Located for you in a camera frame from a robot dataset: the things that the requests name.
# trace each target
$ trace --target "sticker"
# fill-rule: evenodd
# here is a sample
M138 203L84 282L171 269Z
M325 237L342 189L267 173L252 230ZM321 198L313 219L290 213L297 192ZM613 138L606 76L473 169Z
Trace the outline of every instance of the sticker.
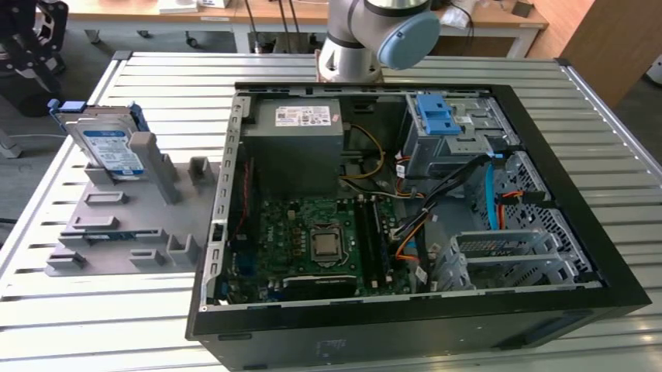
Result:
M200 17L200 21L230 22L228 17Z
M470 124L473 123L470 116L455 116L455 122L467 122Z
M417 277L419 278L421 282L423 282L423 284L427 283L427 273L423 269L421 269L421 266L417 267Z
M144 173L143 163L128 149L128 136L122 130L86 130L83 135L90 150L110 172L120 175Z
M395 166L395 173L397 173L397 175L398 175L398 178L405 178L405 171L406 171L406 170L407 170L407 169L405 168L405 166L403 166L402 164L398 164L398 165Z
M277 126L330 126L329 106L281 106L277 108Z

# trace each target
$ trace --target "green motherboard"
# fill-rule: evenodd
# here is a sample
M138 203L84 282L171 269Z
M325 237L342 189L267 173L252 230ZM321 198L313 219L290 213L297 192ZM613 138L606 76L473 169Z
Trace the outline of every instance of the green motherboard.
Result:
M407 273L391 267L386 285L365 284L355 203L350 198L263 201L255 271L261 287L269 283L270 290L278 289L287 277L350 275L357 277L355 296L409 292ZM397 222L394 203L386 198L374 205L381 229L375 227L389 235ZM273 301L265 291L261 300Z

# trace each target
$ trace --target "motherboard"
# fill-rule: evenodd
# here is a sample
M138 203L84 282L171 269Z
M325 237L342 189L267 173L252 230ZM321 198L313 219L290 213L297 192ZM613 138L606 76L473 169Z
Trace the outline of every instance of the motherboard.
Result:
M263 201L252 280L258 300L306 299L317 291L337 298L409 293L406 271L389 265L395 225L387 198Z

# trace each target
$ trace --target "aluminum table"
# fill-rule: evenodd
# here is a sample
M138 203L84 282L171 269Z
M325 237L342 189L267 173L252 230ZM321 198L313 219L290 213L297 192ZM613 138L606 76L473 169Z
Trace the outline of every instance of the aluminum table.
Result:
M551 60L434 57L385 76L514 87L653 305L538 349L306 370L662 370L662 169L574 70ZM90 104L136 101L172 161L219 158L235 81L314 79L309 55L134 53L110 64ZM70 137L0 250L0 370L224 370L184 339L192 273L44 274L84 165Z

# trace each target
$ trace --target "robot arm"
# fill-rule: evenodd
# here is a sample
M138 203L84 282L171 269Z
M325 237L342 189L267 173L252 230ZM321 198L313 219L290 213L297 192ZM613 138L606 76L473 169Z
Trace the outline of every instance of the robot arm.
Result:
M381 64L394 70L414 66L439 38L431 0L334 0L329 2L329 35L319 54L326 81L379 80Z
M36 8L44 14L39 34ZM0 0L0 72L16 71L51 92L60 90L51 70L63 48L67 15L67 4L58 0Z

